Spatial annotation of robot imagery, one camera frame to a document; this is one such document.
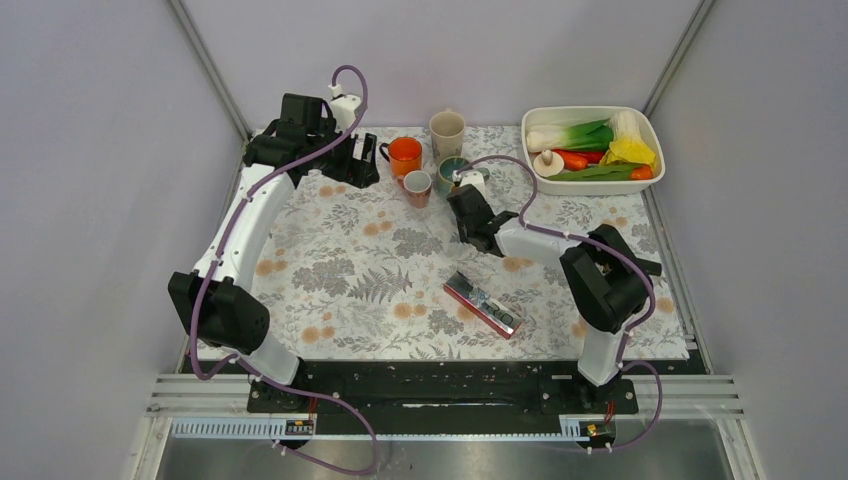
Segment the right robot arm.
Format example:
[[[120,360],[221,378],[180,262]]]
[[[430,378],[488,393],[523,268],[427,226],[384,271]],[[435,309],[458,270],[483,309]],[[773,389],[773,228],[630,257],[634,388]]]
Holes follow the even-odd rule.
[[[456,219],[459,240],[498,257],[528,259],[559,267],[574,303],[588,324],[578,360],[575,402],[597,412],[613,398],[612,381],[635,325],[656,306],[653,277],[660,263],[637,257],[619,231],[602,224],[585,235],[568,234],[522,222],[515,212],[493,212],[473,186],[454,189],[447,202]]]

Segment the cream patterned mug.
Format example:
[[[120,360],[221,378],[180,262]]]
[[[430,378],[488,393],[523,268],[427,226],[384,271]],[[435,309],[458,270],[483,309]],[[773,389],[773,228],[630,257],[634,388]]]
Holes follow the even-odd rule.
[[[448,157],[462,155],[465,127],[464,117],[451,109],[445,109],[430,118],[431,147],[436,164]]]

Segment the orange mug black handle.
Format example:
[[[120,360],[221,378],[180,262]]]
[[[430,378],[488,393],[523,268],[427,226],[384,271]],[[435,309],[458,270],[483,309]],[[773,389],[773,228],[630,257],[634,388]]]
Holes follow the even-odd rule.
[[[412,137],[398,137],[391,142],[382,143],[379,152],[389,162],[390,171],[395,180],[403,178],[422,166],[422,145]]]

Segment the salmon pink mug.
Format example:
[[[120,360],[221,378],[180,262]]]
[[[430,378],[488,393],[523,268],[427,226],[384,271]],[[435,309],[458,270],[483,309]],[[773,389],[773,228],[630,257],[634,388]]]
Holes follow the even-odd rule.
[[[402,187],[412,207],[423,209],[428,205],[432,191],[432,178],[427,172],[422,170],[409,172],[402,180]]]

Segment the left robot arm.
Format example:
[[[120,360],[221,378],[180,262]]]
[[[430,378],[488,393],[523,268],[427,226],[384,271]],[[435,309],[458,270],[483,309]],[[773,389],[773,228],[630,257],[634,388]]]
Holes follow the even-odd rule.
[[[269,310],[251,285],[272,224],[303,177],[317,170],[357,188],[378,181],[375,136],[353,132],[365,109],[361,97],[339,88],[330,101],[287,93],[279,118],[247,144],[236,196],[213,241],[190,272],[176,272],[168,283],[200,379],[222,368],[202,370],[204,343],[273,384],[272,398],[285,410],[309,401],[311,387],[297,375],[300,359],[271,333]]]

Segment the green glazed mug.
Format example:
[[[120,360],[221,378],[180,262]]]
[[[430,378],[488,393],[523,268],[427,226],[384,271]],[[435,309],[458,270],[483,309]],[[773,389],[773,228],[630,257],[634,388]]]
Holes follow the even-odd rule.
[[[460,156],[446,157],[438,165],[436,172],[436,190],[440,197],[446,198],[460,186],[472,185],[484,197],[487,196],[487,182],[490,171],[484,167],[471,167],[471,162]]]

